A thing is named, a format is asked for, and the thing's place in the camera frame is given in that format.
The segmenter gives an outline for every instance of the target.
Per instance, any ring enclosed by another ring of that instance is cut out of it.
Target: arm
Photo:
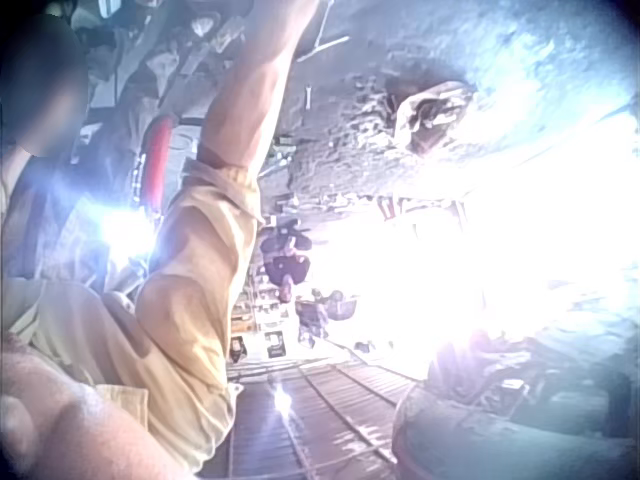
[[[260,0],[253,19],[262,23],[248,36],[243,55],[225,79],[207,113],[203,159],[214,168],[235,166],[255,177],[275,132],[296,46],[319,0]]]
[[[254,13],[270,23],[249,37],[211,106],[198,160],[185,165],[158,236],[153,273],[136,301],[152,352],[115,363],[123,385],[135,379],[149,391],[149,431],[192,471],[233,423],[226,355],[231,309],[260,218],[256,173],[274,133],[289,63],[317,1],[256,2]]]

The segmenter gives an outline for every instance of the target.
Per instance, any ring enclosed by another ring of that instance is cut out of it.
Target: beige shirt
[[[256,180],[188,160],[135,306],[77,283],[5,278],[2,327],[200,470],[231,428],[230,313],[260,221]]]

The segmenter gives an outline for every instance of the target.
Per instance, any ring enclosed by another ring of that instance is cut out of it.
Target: metal floor
[[[201,478],[395,478],[395,408],[415,380],[361,363],[277,370],[241,380],[235,426]],[[278,384],[292,399],[288,418],[274,405]]]

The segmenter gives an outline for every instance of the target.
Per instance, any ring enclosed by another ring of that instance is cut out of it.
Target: person
[[[265,263],[265,273],[269,281],[278,287],[281,303],[291,302],[293,286],[305,281],[310,267],[311,261],[304,255],[279,256]]]
[[[290,303],[293,286],[304,282],[311,262],[299,251],[311,250],[311,239],[298,231],[300,220],[294,218],[281,227],[275,235],[260,243],[264,269],[269,281],[278,288],[281,303]]]
[[[1,431],[21,474],[193,478],[225,438],[230,313],[260,221],[257,175],[318,3],[255,3],[259,28],[206,115],[135,305],[80,284],[3,280]]]

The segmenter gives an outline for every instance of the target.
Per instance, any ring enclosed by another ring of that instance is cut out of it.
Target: pipe
[[[156,118],[149,130],[147,159],[140,187],[140,204],[148,213],[162,212],[164,174],[169,161],[172,131],[173,118],[168,115]]]

